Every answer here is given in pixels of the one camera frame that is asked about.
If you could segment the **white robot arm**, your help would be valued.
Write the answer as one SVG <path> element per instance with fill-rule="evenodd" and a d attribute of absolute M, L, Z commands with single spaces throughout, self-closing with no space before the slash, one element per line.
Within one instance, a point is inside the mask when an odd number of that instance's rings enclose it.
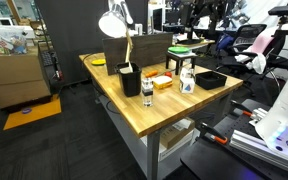
<path fill-rule="evenodd" d="M 108 0 L 109 10 L 98 21 L 99 28 L 110 37 L 119 38 L 126 35 L 127 25 L 133 23 L 125 0 Z"/>

